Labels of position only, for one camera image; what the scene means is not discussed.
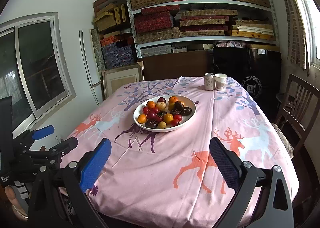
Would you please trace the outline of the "left hand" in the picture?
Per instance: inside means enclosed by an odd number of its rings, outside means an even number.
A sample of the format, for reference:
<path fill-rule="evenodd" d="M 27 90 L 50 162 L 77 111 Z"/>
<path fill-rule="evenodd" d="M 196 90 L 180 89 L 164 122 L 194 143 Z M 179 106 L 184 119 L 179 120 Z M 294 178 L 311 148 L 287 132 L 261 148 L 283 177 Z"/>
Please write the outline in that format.
<path fill-rule="evenodd" d="M 24 209 L 21 207 L 20 203 L 18 202 L 18 200 L 16 198 L 16 194 L 11 186 L 7 186 L 5 188 L 5 194 L 12 204 L 12 209 L 13 209 L 15 216 L 18 219 L 25 221 L 27 219 L 28 215 L 24 211 Z"/>

